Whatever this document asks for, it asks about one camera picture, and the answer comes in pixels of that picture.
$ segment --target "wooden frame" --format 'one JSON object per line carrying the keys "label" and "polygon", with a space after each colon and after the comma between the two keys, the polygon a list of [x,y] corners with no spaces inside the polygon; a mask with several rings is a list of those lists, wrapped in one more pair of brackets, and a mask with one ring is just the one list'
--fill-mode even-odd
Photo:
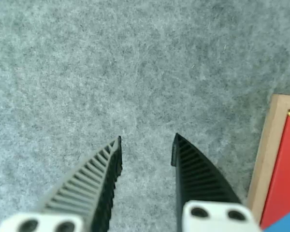
{"label": "wooden frame", "polygon": [[263,126],[247,198],[247,206],[258,223],[262,217],[288,112],[290,112],[290,96],[273,95]]}

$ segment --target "gray carpet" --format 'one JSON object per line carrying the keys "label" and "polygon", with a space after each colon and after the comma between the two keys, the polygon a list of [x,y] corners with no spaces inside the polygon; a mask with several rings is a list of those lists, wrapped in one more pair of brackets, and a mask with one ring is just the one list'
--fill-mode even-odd
{"label": "gray carpet", "polygon": [[175,231],[179,132],[245,200],[290,0],[0,0],[0,222],[122,136],[110,231]]}

